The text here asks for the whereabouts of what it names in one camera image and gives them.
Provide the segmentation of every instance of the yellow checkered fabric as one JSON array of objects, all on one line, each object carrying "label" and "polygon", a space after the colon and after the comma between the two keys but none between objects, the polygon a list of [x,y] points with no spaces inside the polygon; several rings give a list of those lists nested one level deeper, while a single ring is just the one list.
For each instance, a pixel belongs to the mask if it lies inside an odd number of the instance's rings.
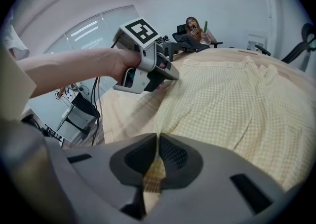
[{"label": "yellow checkered fabric", "polygon": [[[250,57],[240,63],[187,59],[157,112],[155,127],[158,134],[233,150],[288,190],[310,170],[314,112],[307,95],[272,65],[258,68]],[[164,175],[163,163],[153,164],[145,188],[159,192]]]}]

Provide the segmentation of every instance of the white shirt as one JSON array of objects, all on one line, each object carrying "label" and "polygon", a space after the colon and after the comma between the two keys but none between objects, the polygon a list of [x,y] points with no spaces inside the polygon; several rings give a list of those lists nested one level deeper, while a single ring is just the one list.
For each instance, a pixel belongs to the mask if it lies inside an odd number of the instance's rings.
[{"label": "white shirt", "polygon": [[9,50],[13,50],[13,54],[16,60],[21,60],[29,56],[30,51],[21,41],[17,35],[13,25],[13,11],[12,9],[8,12],[2,28],[1,28],[1,40],[4,47]]}]

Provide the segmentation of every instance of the fluorescent light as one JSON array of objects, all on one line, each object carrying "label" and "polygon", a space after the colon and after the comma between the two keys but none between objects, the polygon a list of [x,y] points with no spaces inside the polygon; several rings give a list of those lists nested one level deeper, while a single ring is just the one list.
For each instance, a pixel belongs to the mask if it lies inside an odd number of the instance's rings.
[{"label": "fluorescent light", "polygon": [[73,36],[79,34],[82,30],[85,30],[85,29],[87,29],[88,27],[91,27],[92,25],[97,24],[97,23],[98,23],[98,21],[91,22],[90,24],[86,25],[86,26],[83,27],[82,29],[79,29],[77,32],[74,32],[73,34],[71,34],[71,37],[73,37]]},{"label": "fluorescent light", "polygon": [[93,28],[93,29],[90,29],[89,31],[83,33],[81,36],[77,37],[77,38],[75,39],[75,41],[78,41],[80,38],[84,37],[84,36],[87,35],[88,33],[91,33],[92,31],[95,31],[95,30],[98,29],[98,28],[99,28],[99,27],[95,27],[95,28]]},{"label": "fluorescent light", "polygon": [[[95,44],[95,45],[98,45],[98,44],[99,44],[99,42],[98,42],[97,44]],[[93,48],[95,45],[93,45],[93,46],[89,47],[89,49]]]},{"label": "fluorescent light", "polygon": [[81,47],[81,49],[88,48],[88,47],[92,46],[93,44],[95,44],[95,43],[97,43],[97,42],[100,42],[100,41],[102,41],[102,40],[103,40],[103,38],[99,38],[99,39],[97,39],[97,40],[94,40],[94,41],[92,41],[92,42],[86,44],[85,46]]}]

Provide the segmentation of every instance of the human arm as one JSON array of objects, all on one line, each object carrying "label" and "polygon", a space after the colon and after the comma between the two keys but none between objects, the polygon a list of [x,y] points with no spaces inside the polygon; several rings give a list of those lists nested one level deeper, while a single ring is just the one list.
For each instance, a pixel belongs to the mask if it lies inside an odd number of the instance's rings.
[{"label": "human arm", "polygon": [[31,98],[98,76],[111,76],[121,83],[126,69],[139,63],[138,53],[110,48],[43,54],[17,62],[37,85]]},{"label": "human arm", "polygon": [[208,36],[208,41],[210,43],[216,43],[217,40],[215,39],[215,37],[212,35],[211,31],[209,29],[206,30],[206,34]]}]

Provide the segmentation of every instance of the long hair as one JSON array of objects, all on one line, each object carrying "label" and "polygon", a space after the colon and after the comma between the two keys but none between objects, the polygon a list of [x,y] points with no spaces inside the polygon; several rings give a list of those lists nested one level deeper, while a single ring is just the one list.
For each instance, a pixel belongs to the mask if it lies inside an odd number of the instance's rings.
[{"label": "long hair", "polygon": [[191,29],[189,27],[189,19],[196,21],[197,22],[197,29],[198,29],[198,34],[194,37],[196,40],[200,41],[202,39],[202,29],[199,26],[198,20],[192,16],[188,17],[186,20],[186,28],[187,28],[187,34],[191,35]]}]

